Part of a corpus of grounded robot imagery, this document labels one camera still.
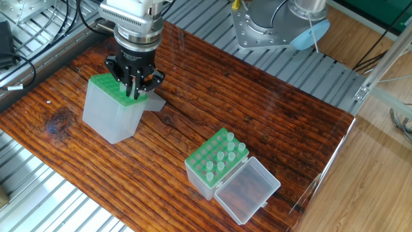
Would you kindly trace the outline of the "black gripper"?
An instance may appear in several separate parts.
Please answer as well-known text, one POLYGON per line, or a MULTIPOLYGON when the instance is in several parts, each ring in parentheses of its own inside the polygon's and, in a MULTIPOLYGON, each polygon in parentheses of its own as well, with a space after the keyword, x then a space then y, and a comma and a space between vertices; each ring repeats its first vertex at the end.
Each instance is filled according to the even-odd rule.
POLYGON ((156 50, 138 52, 117 43, 116 55, 106 58, 106 67, 117 82, 126 87, 126 96, 134 100, 144 92, 153 90, 165 79, 164 72, 155 69, 156 50), (136 78, 136 88, 133 87, 133 77, 136 78))

